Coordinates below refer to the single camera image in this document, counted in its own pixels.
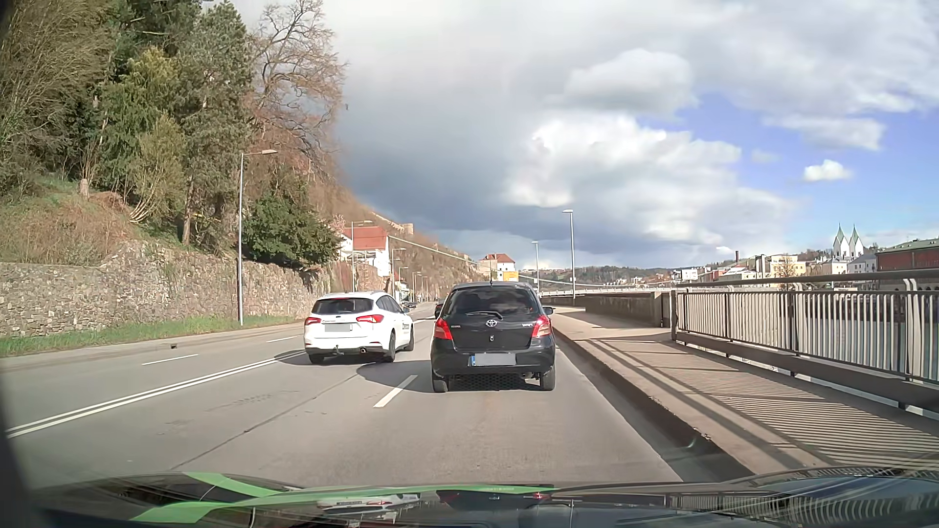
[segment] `white station wagon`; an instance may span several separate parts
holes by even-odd
[[[314,364],[353,354],[390,363],[397,351],[414,350],[414,321],[384,291],[331,293],[316,300],[303,323],[303,344]]]

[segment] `rear windshield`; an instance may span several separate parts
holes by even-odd
[[[372,309],[372,300],[364,297],[346,297],[344,299],[320,299],[313,305],[313,313],[321,316],[342,314],[360,314]]]
[[[475,287],[453,293],[445,310],[447,315],[470,312],[499,312],[503,317],[533,314],[538,311],[534,295],[520,287]]]

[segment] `car hood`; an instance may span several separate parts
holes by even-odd
[[[600,509],[629,506],[631,513],[617,515],[642,516],[651,511],[661,516],[663,510],[692,511],[737,519],[773,520],[786,525],[828,526],[845,522],[848,514],[856,517],[853,520],[871,520],[898,512],[916,513],[921,507],[939,508],[939,472],[830,467],[717,483],[461,483],[315,488],[244,475],[184,472],[106,478],[35,491],[38,504],[48,511],[174,525],[204,524],[206,520],[239,525],[239,520],[249,518],[254,523],[254,512],[259,511],[304,519],[338,519],[331,513],[335,505],[360,504],[363,499],[369,499],[365,502],[376,499],[391,507],[415,507],[415,501],[406,495],[420,497],[428,510],[443,508],[455,514],[532,511],[538,509],[533,506],[543,505]],[[382,497],[389,500],[380,501]],[[916,508],[920,509],[911,510],[909,505],[918,505]]]

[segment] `double white line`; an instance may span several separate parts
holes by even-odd
[[[223,370],[222,372],[216,372],[214,374],[208,374],[200,378],[193,378],[191,380],[181,381],[179,383],[174,383],[172,385],[166,385],[157,389],[151,389],[149,391],[144,391],[142,393],[137,393],[135,395],[124,396],[118,399],[112,399],[111,401],[105,401],[96,405],[91,405],[81,409],[76,409],[75,411],[63,412],[55,416],[50,416],[48,418],[43,418],[35,422],[30,422],[28,424],[23,424],[21,426],[11,427],[7,429],[7,436],[9,438],[15,438],[22,436],[27,433],[38,431],[46,427],[57,426],[59,424],[64,424],[72,420],[77,420],[79,418],[84,418],[91,414],[96,414],[98,412],[105,412],[115,407],[120,407],[122,405],[128,405],[142,399],[147,399],[153,396],[164,395],[166,393],[172,393],[173,391],[178,391],[179,389],[185,389],[186,387],[192,387],[193,385],[198,385],[199,383],[205,383],[207,381],[217,380],[219,378],[224,378],[226,376],[231,376],[233,374],[238,374],[240,372],[245,372],[246,370],[251,370],[253,368],[258,368],[264,365],[271,365],[279,361],[299,356],[306,353],[305,351],[299,351],[294,354],[286,355],[284,357],[276,359],[267,359],[264,361],[259,361],[257,363],[252,363],[249,365],[237,366],[235,368],[230,368],[228,370]]]

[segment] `red roof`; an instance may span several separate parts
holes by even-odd
[[[500,262],[502,264],[509,264],[509,263],[515,264],[516,263],[514,260],[512,260],[508,255],[504,253],[490,253],[489,255],[484,256],[483,260],[495,260],[496,262]]]
[[[346,235],[347,239],[351,239],[352,229],[347,227],[343,230],[343,234]],[[353,251],[375,251],[376,249],[387,249],[388,231],[385,231],[382,227],[378,226],[356,227],[354,242],[355,244],[352,248]]]

